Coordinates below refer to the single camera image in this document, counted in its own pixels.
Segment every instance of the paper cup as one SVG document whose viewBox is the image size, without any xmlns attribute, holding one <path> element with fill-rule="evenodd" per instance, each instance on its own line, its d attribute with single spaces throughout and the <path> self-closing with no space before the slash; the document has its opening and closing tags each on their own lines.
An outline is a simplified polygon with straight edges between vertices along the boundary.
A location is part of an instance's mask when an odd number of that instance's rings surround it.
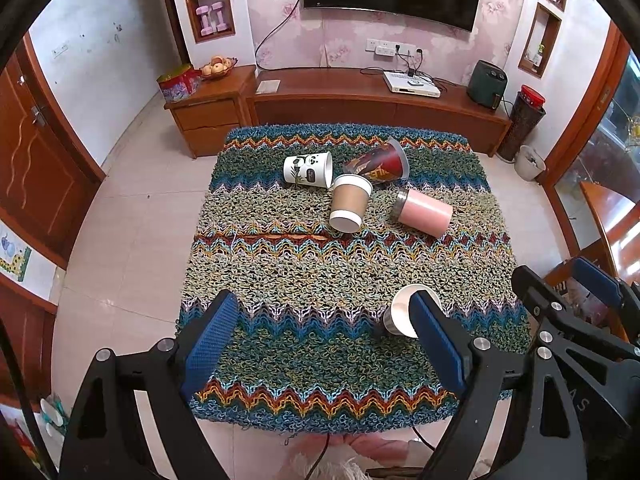
<svg viewBox="0 0 640 480">
<path fill-rule="evenodd" d="M 391 305 L 386 308 L 385 315 L 382 318 L 385 328 L 391 334 L 413 338 L 418 337 L 414 327 L 411 325 L 411 320 L 409 320 L 409 300 L 412 294 L 418 290 L 426 290 L 433 298 L 433 301 L 442 309 L 442 302 L 432 288 L 422 285 L 421 283 L 404 286 L 396 292 L 396 295 L 391 301 Z"/>
<path fill-rule="evenodd" d="M 344 165 L 346 173 L 366 177 L 374 184 L 409 177 L 409 160 L 400 143 L 389 137 L 385 144 Z"/>
<path fill-rule="evenodd" d="M 362 226 L 373 186 L 363 176 L 345 174 L 335 179 L 329 225 L 343 233 L 354 233 Z"/>
<path fill-rule="evenodd" d="M 436 238 L 447 232 L 452 215 L 453 208 L 449 204 L 406 187 L 398 192 L 391 211 L 394 221 Z"/>
<path fill-rule="evenodd" d="M 330 152 L 288 156 L 282 171 L 290 184 L 328 189 L 334 180 L 334 161 Z"/>
</svg>

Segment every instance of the fruit basket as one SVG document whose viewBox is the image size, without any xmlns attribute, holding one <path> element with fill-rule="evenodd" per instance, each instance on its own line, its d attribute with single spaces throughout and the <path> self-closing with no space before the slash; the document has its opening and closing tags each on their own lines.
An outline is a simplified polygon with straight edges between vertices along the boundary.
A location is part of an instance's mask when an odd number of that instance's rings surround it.
<svg viewBox="0 0 640 480">
<path fill-rule="evenodd" d="M 212 57 L 211 63 L 200 69 L 202 72 L 202 78 L 206 81 L 222 79 L 224 76 L 229 75 L 237 63 L 238 60 L 235 57 Z M 223 69 L 215 72 L 216 69 L 220 68 L 219 65 L 222 65 Z"/>
</svg>

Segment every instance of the tv stand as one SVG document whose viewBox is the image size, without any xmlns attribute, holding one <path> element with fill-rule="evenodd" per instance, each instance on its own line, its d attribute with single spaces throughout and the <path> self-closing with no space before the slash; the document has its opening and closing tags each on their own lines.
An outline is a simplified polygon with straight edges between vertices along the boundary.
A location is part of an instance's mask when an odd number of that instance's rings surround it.
<svg viewBox="0 0 640 480">
<path fill-rule="evenodd" d="M 446 84 L 441 97 L 389 91 L 382 75 L 357 68 L 288 68 L 262 72 L 261 81 L 279 79 L 273 94 L 247 97 L 252 121 L 264 124 L 359 123 L 426 128 L 460 134 L 478 153 L 493 156 L 511 121 L 473 102 L 465 86 Z"/>
</svg>

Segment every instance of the knitted tablecloth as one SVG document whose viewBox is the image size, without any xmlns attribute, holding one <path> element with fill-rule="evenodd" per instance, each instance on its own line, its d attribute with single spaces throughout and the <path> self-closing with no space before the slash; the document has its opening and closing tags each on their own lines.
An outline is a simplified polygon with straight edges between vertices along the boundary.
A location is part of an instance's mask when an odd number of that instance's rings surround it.
<svg viewBox="0 0 640 480">
<path fill-rule="evenodd" d="M 332 192 L 286 184 L 287 156 L 342 164 L 397 139 L 409 186 L 449 203 L 440 239 L 388 220 L 399 183 L 376 186 L 363 228 L 328 224 Z M 529 327 L 511 291 L 515 261 L 500 208 L 464 137 L 358 124 L 231 132 L 194 238 L 178 330 L 222 288 L 238 295 L 235 332 L 190 405 L 199 418 L 264 430 L 361 433 L 424 424 L 456 409 L 416 340 L 391 336 L 394 294 L 423 283 L 443 310 L 497 347 L 524 352 Z"/>
</svg>

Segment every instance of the white router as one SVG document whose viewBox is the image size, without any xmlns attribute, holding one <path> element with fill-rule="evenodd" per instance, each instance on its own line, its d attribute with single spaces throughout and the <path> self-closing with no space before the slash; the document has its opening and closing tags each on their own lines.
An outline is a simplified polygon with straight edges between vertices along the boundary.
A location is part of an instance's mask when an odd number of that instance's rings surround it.
<svg viewBox="0 0 640 480">
<path fill-rule="evenodd" d="M 440 97 L 440 90 L 427 78 L 413 77 L 398 72 L 385 72 L 385 82 L 389 90 L 398 94 L 416 94 L 427 97 Z"/>
</svg>

